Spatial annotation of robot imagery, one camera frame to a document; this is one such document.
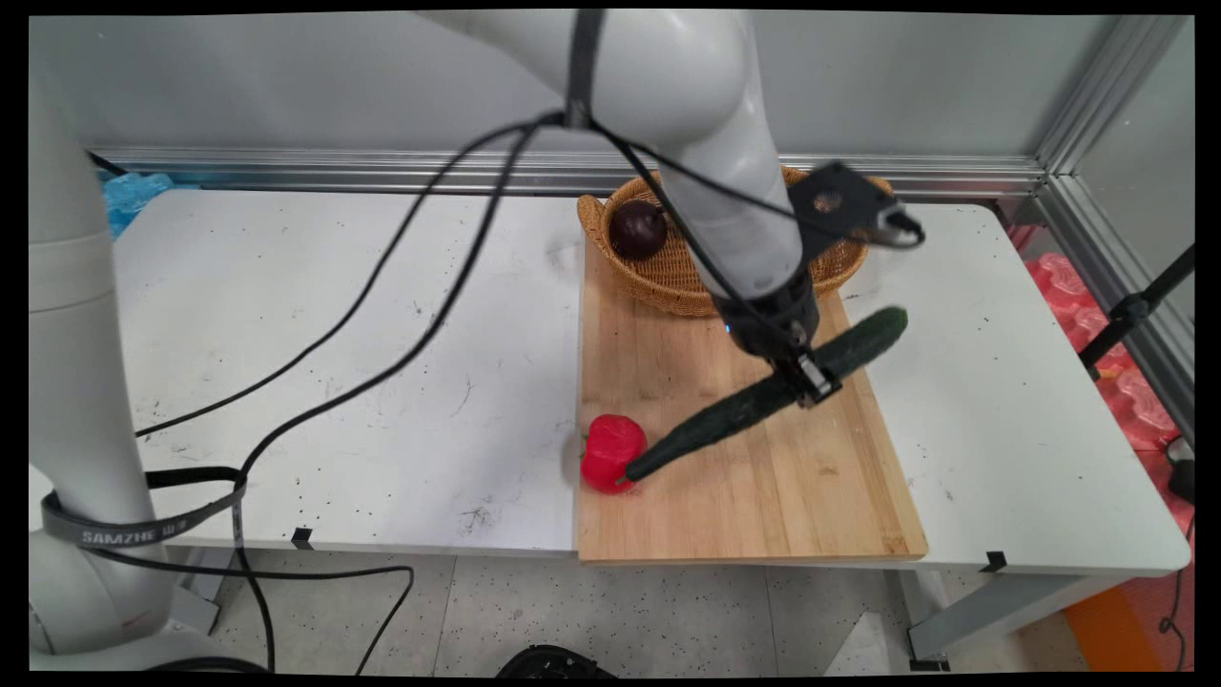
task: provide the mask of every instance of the floor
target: floor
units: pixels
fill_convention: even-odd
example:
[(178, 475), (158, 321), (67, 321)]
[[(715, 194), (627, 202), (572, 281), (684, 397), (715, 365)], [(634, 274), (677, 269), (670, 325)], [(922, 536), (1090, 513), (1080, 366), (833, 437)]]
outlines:
[[(582, 567), (570, 559), (319, 552), (252, 552), (250, 563), (256, 570), (300, 572), (414, 566), (415, 587), (379, 642), (368, 675), (490, 677), (521, 649), (545, 643), (589, 656), (619, 677), (785, 677), (828, 669), (839, 675), (850, 659), (836, 654), (862, 614), (885, 635), (883, 672), (907, 672), (902, 597), (897, 578), (883, 571)], [(985, 577), (944, 576), (951, 600)], [(277, 670), (353, 672), (404, 584), (402, 575), (264, 581)], [(264, 664), (263, 628), (247, 583), (227, 580), (216, 602), (221, 613), (212, 636)], [(954, 653), (950, 666), (954, 672), (1087, 670), (1061, 614)]]

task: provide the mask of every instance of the wicker basket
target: wicker basket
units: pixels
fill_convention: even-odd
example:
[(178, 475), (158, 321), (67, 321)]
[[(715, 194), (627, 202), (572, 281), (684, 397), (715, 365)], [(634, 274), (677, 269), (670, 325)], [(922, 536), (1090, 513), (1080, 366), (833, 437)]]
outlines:
[[(784, 173), (786, 185), (792, 185), (808, 176), (808, 172), (792, 167), (781, 166), (780, 170)], [(661, 181), (657, 172), (653, 172), (653, 178)], [(869, 181), (886, 193), (893, 193), (890, 184), (884, 178), (869, 177)], [(610, 229), (610, 216), (619, 205), (628, 200), (647, 200), (661, 205), (652, 190), (648, 189), (648, 184), (640, 177), (619, 187), (606, 205), (593, 195), (582, 195), (576, 201), (576, 215), (581, 220), (585, 234), (614, 265), (614, 273), (623, 287), (632, 297), (668, 312), (687, 316), (716, 314), (717, 309), (712, 304), (712, 295), (700, 281), (700, 275), (695, 271), (695, 262), (691, 261), (691, 255), (687, 253), (686, 242), (674, 227), (669, 214), (665, 215), (665, 223), (669, 226), (665, 245), (652, 257), (625, 260), (610, 248), (610, 242), (607, 238), (607, 232)], [(842, 286), (861, 267), (866, 253), (868, 253), (868, 246), (856, 240), (840, 240), (823, 251), (818, 259), (810, 262), (810, 273), (814, 279), (814, 293), (823, 295)]]

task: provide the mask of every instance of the gray wall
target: gray wall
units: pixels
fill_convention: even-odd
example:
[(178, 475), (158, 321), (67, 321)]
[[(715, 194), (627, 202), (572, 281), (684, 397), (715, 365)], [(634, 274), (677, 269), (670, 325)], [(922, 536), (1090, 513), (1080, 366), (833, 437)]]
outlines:
[[(784, 153), (1029, 154), (1110, 17), (756, 11)], [(454, 149), (559, 99), (408, 13), (37, 17), (92, 145)], [(535, 149), (600, 148), (557, 132)]]
[[(1150, 275), (1195, 240), (1195, 21), (1082, 159), (1081, 178)], [(1195, 316), (1195, 279), (1170, 297)]]

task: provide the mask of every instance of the black stand pole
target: black stand pole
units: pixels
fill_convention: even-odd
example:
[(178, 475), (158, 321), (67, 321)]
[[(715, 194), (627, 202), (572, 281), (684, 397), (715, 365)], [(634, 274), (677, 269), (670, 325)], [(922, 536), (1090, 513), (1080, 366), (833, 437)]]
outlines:
[(1187, 275), (1195, 270), (1195, 243), (1192, 243), (1183, 254), (1175, 259), (1158, 278), (1153, 279), (1144, 290), (1129, 293), (1120, 299), (1111, 308), (1107, 315), (1110, 323), (1093, 340), (1087, 343), (1078, 358), (1089, 376), (1098, 379), (1098, 370), (1094, 367), (1107, 351), (1115, 348), (1116, 343), (1123, 339), (1133, 328), (1140, 325), (1161, 304), (1167, 293), (1182, 283)]

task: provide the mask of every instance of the white table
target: white table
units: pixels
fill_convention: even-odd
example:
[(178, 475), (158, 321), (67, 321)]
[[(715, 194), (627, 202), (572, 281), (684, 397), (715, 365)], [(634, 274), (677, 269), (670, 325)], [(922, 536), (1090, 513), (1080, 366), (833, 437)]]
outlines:
[[(137, 427), (232, 394), (305, 348), (354, 299), (411, 199), (156, 198), (115, 246)], [(238, 466), (281, 422), (391, 365), (440, 305), (484, 203), (430, 198), (342, 332), (255, 395), (142, 441), (145, 467)], [(575, 209), (574, 198), (502, 201), (427, 351), (281, 438), (256, 465), (243, 502), (247, 545), (302, 547), (292, 539), (308, 528), (308, 545), (326, 550), (574, 549), (584, 268)], [(1004, 574), (1040, 574), (999, 575), (943, 613), (937, 599), (913, 609), (926, 616), (913, 619), (917, 653), (1186, 566), (1177, 526), (998, 220), (976, 205), (911, 211), (928, 242), (873, 249), (840, 290), (852, 318), (891, 303), (911, 315), (867, 371), (929, 554), (873, 567), (979, 570), (1001, 552)], [(33, 469), (29, 484), (33, 530), (49, 484)], [(160, 491), (154, 502), (164, 516), (223, 489)], [(231, 545), (230, 520), (177, 542)], [(921, 584), (905, 578), (912, 591)]]

